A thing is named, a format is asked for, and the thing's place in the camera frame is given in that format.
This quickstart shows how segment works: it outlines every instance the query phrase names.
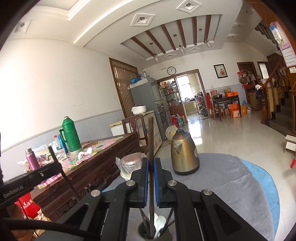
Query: wall clock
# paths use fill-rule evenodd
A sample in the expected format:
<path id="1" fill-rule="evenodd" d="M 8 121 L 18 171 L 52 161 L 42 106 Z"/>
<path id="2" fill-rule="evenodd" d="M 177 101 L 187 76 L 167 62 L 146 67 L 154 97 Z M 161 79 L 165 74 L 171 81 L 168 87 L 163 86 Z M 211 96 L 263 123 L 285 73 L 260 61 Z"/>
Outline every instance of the wall clock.
<path id="1" fill-rule="evenodd" d="M 174 75 L 176 73 L 176 68 L 175 67 L 168 67 L 167 73 L 169 75 Z"/>

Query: kettle base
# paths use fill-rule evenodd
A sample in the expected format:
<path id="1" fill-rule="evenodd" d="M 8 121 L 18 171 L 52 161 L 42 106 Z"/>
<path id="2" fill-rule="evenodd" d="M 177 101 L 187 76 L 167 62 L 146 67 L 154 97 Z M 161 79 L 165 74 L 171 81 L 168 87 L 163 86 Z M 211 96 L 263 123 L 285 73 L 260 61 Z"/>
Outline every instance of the kettle base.
<path id="1" fill-rule="evenodd" d="M 177 172 L 177 171 L 174 170 L 174 173 L 176 173 L 177 175 L 186 176 L 186 175 L 190 175 L 192 173 L 195 173 L 199 168 L 200 168 L 200 166 L 198 165 L 196 168 L 194 168 L 191 171 L 188 171 L 188 172 Z"/>

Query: picture frame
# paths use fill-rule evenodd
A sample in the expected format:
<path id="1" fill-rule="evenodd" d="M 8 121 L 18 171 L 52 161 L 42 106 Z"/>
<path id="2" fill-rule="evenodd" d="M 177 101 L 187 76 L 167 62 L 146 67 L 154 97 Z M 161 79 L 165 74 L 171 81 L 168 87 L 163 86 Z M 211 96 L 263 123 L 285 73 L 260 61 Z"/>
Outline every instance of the picture frame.
<path id="1" fill-rule="evenodd" d="M 218 79 L 228 77 L 224 64 L 215 64 L 214 69 Z"/>

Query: tile floor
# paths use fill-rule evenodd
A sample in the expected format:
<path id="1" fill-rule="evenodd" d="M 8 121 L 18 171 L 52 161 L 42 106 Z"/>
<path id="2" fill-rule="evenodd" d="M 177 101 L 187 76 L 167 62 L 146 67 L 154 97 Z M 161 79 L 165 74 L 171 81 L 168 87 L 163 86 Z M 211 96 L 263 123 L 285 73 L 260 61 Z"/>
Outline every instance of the tile floor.
<path id="1" fill-rule="evenodd" d="M 296 168 L 290 169 L 294 153 L 284 153 L 285 137 L 260 123 L 261 112 L 229 116 L 220 122 L 205 119 L 190 121 L 189 131 L 199 153 L 225 153 L 264 168 L 273 178 L 280 198 L 280 221 L 275 241 L 283 241 L 296 222 Z M 170 156 L 170 145 L 164 141 L 156 157 Z"/>
<path id="2" fill-rule="evenodd" d="M 196 120 L 201 120 L 201 119 L 207 119 L 207 117 L 200 115 L 198 113 L 187 115 L 188 121 L 196 121 Z"/>

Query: green thermos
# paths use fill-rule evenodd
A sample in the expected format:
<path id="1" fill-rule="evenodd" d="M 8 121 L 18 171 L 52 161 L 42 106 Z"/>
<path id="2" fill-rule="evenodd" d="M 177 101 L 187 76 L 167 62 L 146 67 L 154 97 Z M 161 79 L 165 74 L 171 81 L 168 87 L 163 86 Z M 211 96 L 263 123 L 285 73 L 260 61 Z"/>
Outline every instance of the green thermos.
<path id="1" fill-rule="evenodd" d="M 77 150 L 82 149 L 79 137 L 77 134 L 77 130 L 74 125 L 74 121 L 69 118 L 69 116 L 65 116 L 62 124 L 62 129 L 59 130 L 62 140 L 66 143 L 68 143 L 68 147 L 70 149 L 70 152 L 74 152 Z"/>

